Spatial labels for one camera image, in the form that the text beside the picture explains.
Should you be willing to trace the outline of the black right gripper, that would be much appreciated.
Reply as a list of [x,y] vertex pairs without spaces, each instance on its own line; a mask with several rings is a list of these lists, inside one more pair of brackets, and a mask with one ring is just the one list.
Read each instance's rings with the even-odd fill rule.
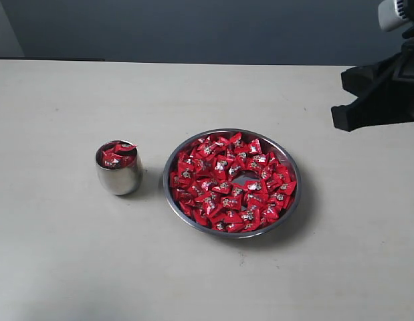
[[[359,128],[414,122],[414,38],[401,46],[401,53],[379,62],[355,66],[340,75],[342,89],[357,99],[333,106],[335,128]],[[374,85],[384,85],[386,94],[367,94]]]

